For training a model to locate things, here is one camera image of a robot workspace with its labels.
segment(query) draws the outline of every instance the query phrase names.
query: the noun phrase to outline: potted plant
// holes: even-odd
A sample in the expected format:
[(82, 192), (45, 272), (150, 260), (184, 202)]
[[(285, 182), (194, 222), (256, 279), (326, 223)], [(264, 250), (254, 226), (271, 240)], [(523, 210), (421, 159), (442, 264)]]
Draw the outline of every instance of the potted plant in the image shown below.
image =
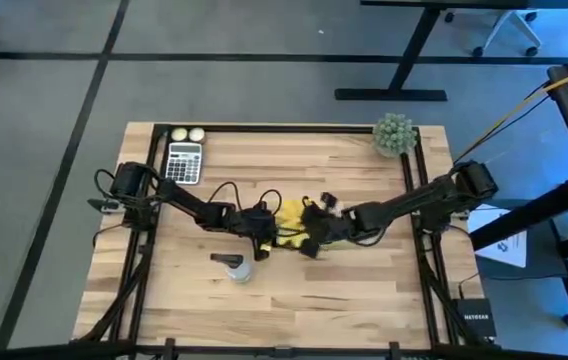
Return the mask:
[(373, 128), (373, 147), (385, 157), (398, 157), (417, 143), (412, 120), (404, 115), (386, 114)]

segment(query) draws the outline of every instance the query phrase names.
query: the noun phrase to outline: black desk leg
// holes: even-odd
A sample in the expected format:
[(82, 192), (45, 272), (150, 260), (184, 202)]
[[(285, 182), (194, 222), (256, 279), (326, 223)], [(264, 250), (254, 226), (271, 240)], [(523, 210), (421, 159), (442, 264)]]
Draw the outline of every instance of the black desk leg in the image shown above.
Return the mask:
[(337, 100), (446, 101), (444, 90), (403, 90), (441, 9), (425, 8), (388, 89), (336, 89)]
[(471, 233), (473, 249), (483, 249), (567, 210), (568, 181), (473, 231)]

